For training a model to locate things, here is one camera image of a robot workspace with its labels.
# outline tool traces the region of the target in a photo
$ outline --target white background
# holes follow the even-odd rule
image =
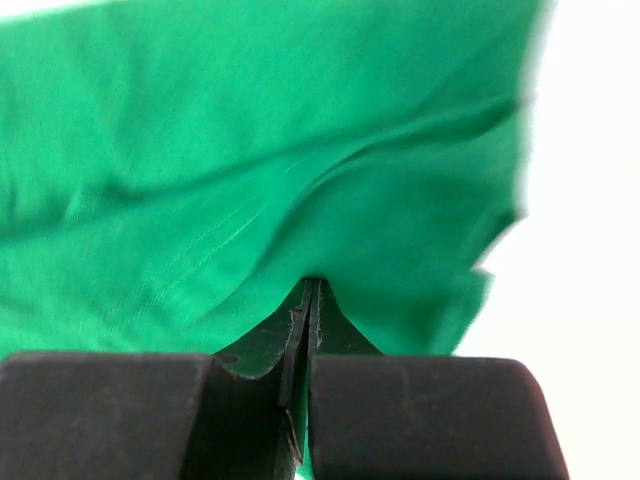
[[[0,15],[64,2],[5,0]],[[529,215],[483,262],[496,280],[458,354],[529,366],[574,480],[640,479],[640,2],[552,13],[532,76]]]

